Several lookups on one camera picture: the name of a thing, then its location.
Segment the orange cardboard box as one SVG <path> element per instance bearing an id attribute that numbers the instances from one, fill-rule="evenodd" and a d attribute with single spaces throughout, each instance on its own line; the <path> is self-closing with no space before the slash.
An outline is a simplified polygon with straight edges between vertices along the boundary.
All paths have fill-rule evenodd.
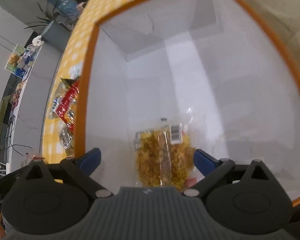
<path id="1" fill-rule="evenodd" d="M 90 0 L 76 152 L 98 147 L 92 177 L 139 184 L 139 133 L 181 125 L 191 146 L 239 164 L 264 161 L 300 195 L 300 70 L 240 0 Z"/>

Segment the peanut snack bag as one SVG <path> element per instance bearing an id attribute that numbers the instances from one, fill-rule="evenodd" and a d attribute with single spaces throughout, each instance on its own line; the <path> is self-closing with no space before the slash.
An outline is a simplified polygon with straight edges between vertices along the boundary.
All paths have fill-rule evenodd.
<path id="1" fill-rule="evenodd" d="M 59 133 L 59 142 L 65 150 L 74 148 L 74 133 L 68 126 L 64 126 Z"/>

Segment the white tv cabinet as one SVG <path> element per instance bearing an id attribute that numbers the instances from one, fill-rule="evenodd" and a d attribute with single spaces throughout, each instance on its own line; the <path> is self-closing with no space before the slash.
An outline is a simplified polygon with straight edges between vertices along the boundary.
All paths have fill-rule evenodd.
<path id="1" fill-rule="evenodd" d="M 46 108 L 61 52 L 45 42 L 21 89 L 19 102 L 8 116 L 0 145 L 0 178 L 21 168 L 26 155 L 41 153 Z"/>

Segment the grey trash bin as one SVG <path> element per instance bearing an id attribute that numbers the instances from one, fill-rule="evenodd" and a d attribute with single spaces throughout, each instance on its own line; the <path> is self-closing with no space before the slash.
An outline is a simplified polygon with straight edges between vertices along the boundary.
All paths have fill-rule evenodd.
<path id="1" fill-rule="evenodd" d="M 70 35 L 70 31 L 56 21 L 51 21 L 41 33 L 42 39 L 60 52 L 65 51 Z"/>

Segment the blue water bottle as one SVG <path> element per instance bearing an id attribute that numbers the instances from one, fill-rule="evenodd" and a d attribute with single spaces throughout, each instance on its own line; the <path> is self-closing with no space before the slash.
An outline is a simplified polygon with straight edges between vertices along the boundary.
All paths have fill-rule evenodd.
<path id="1" fill-rule="evenodd" d="M 76 0 L 57 0 L 56 8 L 61 15 L 71 19 L 78 15 Z"/>

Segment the clear bag yellow noodle snack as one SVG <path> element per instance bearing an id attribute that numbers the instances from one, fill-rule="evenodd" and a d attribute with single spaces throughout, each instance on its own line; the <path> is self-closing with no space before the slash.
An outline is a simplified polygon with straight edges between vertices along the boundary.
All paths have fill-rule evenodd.
<path id="1" fill-rule="evenodd" d="M 137 183 L 144 187 L 173 186 L 184 191 L 204 178 L 194 165 L 193 109 L 149 119 L 134 127 Z"/>

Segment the yellow checkered tablecloth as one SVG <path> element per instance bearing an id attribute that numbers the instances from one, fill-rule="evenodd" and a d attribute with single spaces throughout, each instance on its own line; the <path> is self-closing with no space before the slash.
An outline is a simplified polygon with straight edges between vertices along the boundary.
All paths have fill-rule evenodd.
<path id="1" fill-rule="evenodd" d="M 80 16 L 66 49 L 63 53 L 61 64 L 57 70 L 56 78 L 52 86 L 52 93 L 58 87 L 61 77 L 68 78 L 70 69 L 76 65 L 83 65 L 85 58 L 92 55 L 93 46 L 90 40 L 96 39 L 97 25 L 109 19 L 113 13 L 129 8 L 143 0 L 89 0 Z M 65 150 L 59 143 L 59 129 L 64 125 L 60 118 L 49 119 L 50 104 L 53 95 L 48 100 L 46 116 L 44 120 L 42 155 L 50 164 L 58 163 L 66 158 Z"/>

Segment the red snack bag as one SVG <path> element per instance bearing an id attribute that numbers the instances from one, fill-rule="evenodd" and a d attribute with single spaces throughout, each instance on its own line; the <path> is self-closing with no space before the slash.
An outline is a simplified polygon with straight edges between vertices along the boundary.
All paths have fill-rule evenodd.
<path id="1" fill-rule="evenodd" d="M 61 98 L 58 100 L 54 112 L 73 132 L 76 124 L 79 79 L 69 81 L 62 79 L 62 81 L 65 81 L 65 89 L 61 93 Z"/>

